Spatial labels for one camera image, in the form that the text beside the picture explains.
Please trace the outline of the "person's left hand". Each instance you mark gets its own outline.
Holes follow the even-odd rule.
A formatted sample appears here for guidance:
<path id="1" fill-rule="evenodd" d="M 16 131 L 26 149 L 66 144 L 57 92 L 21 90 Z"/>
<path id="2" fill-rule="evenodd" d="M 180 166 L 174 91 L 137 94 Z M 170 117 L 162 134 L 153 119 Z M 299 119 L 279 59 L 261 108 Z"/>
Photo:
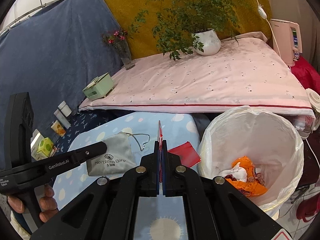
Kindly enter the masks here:
<path id="1" fill-rule="evenodd" d="M 44 223 L 58 213 L 57 202 L 54 199 L 54 194 L 54 190 L 49 184 L 44 185 L 44 196 L 39 200 L 39 205 L 42 210 L 39 218 Z M 13 196 L 8 196 L 7 201 L 14 211 L 20 214 L 24 213 L 25 206 L 20 199 Z"/>

